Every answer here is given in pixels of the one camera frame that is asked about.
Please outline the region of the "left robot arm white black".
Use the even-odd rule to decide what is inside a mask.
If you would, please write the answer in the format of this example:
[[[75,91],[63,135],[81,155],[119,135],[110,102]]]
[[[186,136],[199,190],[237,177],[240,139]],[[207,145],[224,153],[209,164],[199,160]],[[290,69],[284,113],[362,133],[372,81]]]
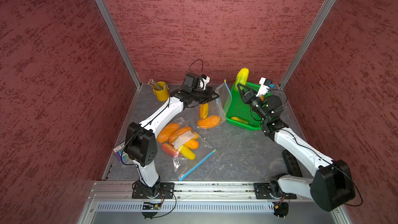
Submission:
[[[170,96],[158,110],[140,123],[131,123],[127,127],[122,152],[132,160],[140,175],[142,188],[152,198],[160,191],[160,176],[158,175],[154,159],[158,148],[156,138],[164,127],[191,103],[208,103],[219,98],[211,86],[210,77],[202,74],[187,73],[179,89]]]

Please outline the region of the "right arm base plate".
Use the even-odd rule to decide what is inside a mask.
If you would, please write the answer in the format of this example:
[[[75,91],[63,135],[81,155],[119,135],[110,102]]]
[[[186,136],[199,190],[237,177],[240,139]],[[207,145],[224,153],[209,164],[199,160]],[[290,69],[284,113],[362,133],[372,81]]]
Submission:
[[[271,194],[269,183],[254,183],[254,193],[257,200],[296,200],[295,194],[282,193],[280,196],[274,196]]]

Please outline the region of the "red mango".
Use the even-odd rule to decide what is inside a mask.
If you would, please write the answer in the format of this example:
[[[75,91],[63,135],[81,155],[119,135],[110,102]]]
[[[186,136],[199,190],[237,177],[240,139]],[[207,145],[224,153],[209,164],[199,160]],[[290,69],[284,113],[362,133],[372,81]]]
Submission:
[[[170,155],[173,158],[181,156],[181,153],[177,149],[175,149],[173,145],[169,143],[163,143],[161,147],[168,155]]]

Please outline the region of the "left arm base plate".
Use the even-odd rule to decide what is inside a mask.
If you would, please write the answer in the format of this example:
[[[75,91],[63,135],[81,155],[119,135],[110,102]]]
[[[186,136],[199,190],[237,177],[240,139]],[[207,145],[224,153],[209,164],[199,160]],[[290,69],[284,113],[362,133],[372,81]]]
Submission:
[[[174,183],[159,182],[153,187],[145,186],[141,181],[132,185],[132,199],[173,199]]]

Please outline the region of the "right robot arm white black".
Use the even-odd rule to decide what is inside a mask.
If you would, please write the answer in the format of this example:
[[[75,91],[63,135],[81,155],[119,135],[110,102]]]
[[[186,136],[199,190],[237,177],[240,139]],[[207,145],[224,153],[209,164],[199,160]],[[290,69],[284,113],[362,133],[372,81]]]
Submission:
[[[280,97],[261,98],[262,90],[268,89],[262,85],[255,92],[246,85],[237,84],[242,102],[257,114],[264,135],[286,150],[286,164],[291,174],[279,174],[270,180],[271,197],[282,200],[287,194],[303,196],[327,212],[353,200],[356,186],[349,165],[317,151],[295,134],[280,118],[284,105]]]

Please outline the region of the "clear zip bag blue zipper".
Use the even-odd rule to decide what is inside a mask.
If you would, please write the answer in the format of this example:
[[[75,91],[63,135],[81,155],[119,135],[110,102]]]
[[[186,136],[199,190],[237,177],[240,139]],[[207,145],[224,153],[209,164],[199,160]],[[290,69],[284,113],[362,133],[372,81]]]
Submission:
[[[181,117],[166,124],[156,141],[161,152],[169,157],[180,181],[186,179],[217,151],[193,125]]]

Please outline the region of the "yellow green mango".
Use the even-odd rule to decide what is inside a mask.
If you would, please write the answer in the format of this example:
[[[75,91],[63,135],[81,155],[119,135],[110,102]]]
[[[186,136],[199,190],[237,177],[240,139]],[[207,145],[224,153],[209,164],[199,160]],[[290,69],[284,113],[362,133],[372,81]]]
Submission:
[[[248,68],[242,68],[236,77],[235,80],[235,86],[234,86],[234,91],[238,91],[238,84],[246,85],[247,84],[247,79],[249,76],[249,69]]]

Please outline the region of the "large orange mango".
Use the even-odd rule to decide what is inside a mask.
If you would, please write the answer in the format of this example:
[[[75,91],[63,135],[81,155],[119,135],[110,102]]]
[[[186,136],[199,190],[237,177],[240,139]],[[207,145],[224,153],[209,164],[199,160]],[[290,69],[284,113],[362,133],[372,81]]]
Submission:
[[[184,134],[184,133],[186,133],[186,132],[188,132],[188,131],[191,131],[191,130],[192,130],[191,127],[183,127],[183,128],[178,129],[176,132],[174,132],[174,133],[170,136],[170,138],[169,138],[169,143],[170,143],[170,144],[173,144],[174,141],[177,140],[177,138],[178,138],[179,136],[181,136],[182,134]]]

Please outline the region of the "small orange mango back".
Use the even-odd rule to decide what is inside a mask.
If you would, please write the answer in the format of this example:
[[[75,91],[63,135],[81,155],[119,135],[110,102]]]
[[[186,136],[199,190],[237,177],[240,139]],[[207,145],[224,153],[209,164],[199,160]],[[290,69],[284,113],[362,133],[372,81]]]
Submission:
[[[208,103],[201,104],[200,105],[200,118],[201,119],[207,118],[208,117],[208,113],[209,113],[209,105],[208,105]]]

